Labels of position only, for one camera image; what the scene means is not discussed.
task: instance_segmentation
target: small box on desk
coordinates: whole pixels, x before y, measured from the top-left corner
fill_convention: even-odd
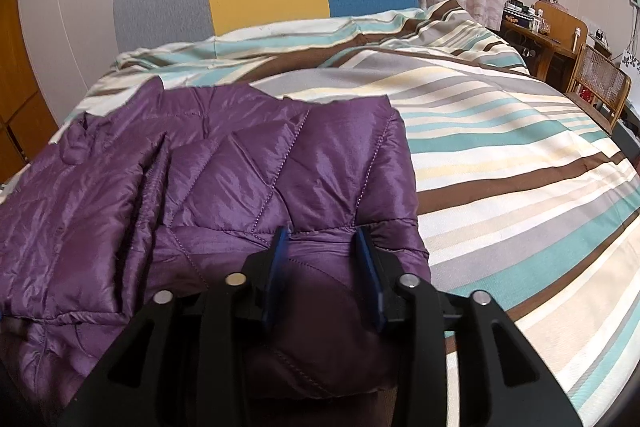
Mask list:
[[[502,12],[502,20],[517,24],[523,28],[529,28],[529,23],[532,22],[533,17],[521,11],[505,8]]]

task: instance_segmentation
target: metal screw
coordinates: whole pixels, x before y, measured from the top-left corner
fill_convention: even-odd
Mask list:
[[[171,302],[173,298],[174,294],[172,294],[169,290],[160,290],[154,295],[154,302],[156,304],[167,304]]]
[[[420,284],[420,279],[412,273],[405,273],[400,276],[399,282],[406,288],[415,288]]]
[[[246,275],[240,272],[230,273],[226,276],[225,282],[229,286],[242,286],[246,282]]]
[[[491,295],[489,295],[484,290],[478,290],[471,296],[473,297],[474,301],[476,301],[481,306],[487,306],[487,304],[491,302]]]

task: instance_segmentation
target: wooden desk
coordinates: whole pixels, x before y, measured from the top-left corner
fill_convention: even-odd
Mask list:
[[[569,64],[565,67],[565,76],[567,75],[566,71],[569,71],[568,75],[571,75],[573,70],[573,65],[575,64],[575,59],[578,58],[578,55],[568,50],[564,46],[562,46],[559,42],[550,39],[547,36],[534,33],[530,31],[528,28],[523,28],[522,26],[518,26],[517,24],[502,21],[502,26],[500,28],[502,31],[514,31],[519,33],[520,35],[526,37],[527,39],[534,41],[536,44],[542,46],[542,55],[537,61],[536,67],[536,78],[538,80],[542,80],[546,82],[546,74],[549,71],[549,65],[551,65],[551,59],[554,58],[554,55],[561,55],[562,57],[567,58],[571,61],[571,68],[569,68]]]

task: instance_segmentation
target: striped duvet cover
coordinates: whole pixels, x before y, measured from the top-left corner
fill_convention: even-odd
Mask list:
[[[640,359],[640,180],[590,118],[455,2],[124,54],[70,118],[106,114],[156,75],[166,88],[250,82],[320,103],[386,94],[406,125],[433,284],[491,292],[586,426],[619,394]]]

